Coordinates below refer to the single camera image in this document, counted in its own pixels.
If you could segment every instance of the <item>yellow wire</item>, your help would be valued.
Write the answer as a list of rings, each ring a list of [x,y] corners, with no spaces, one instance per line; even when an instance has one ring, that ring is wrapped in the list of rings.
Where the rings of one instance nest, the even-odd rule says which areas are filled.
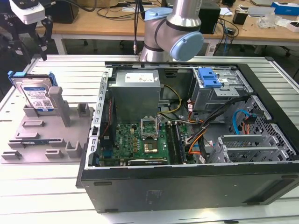
[[[182,98],[179,96],[179,94],[173,88],[171,88],[168,85],[164,85],[164,86],[166,86],[169,89],[171,89],[177,95],[177,97],[179,99],[179,105],[178,105],[178,107],[176,109],[173,109],[171,111],[161,111],[161,112],[158,112],[158,113],[174,113],[174,112],[178,111],[181,108],[181,106],[182,106]]]

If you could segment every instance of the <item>blue box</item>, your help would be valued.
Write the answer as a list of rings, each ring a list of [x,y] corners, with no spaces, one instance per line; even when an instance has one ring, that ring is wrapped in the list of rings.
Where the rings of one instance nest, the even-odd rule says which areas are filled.
[[[278,15],[299,15],[299,4],[288,3],[286,5],[279,2],[273,2],[271,7],[275,8],[275,14]]]

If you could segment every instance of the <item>ram slot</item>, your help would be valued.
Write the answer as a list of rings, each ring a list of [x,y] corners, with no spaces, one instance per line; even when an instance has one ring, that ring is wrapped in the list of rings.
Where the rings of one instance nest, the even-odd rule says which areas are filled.
[[[169,161],[170,164],[177,164],[177,155],[176,155],[176,149],[174,146],[174,140],[172,136],[172,129],[171,126],[166,124],[166,138],[167,138],[167,146],[168,146],[168,153],[169,153]]]
[[[172,125],[171,126],[171,130],[172,130],[172,138],[173,138],[173,142],[174,142],[174,146],[175,146],[175,151],[176,151],[176,161],[177,164],[183,164],[184,160],[184,149],[183,149],[183,145],[182,145],[182,140],[180,138],[179,135],[179,131],[178,131],[178,125]]]

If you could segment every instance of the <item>hard drive label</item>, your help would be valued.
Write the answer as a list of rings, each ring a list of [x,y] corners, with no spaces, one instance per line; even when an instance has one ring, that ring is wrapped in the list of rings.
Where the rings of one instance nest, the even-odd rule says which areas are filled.
[[[47,91],[44,87],[24,87],[24,92],[29,99],[31,105],[35,109],[53,109],[51,100],[46,96]]]

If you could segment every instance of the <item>open computer tower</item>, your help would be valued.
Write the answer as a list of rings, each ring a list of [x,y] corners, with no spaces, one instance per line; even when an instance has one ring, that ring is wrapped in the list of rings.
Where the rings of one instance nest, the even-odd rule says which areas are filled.
[[[103,212],[267,205],[299,131],[246,64],[106,62],[79,179]]]

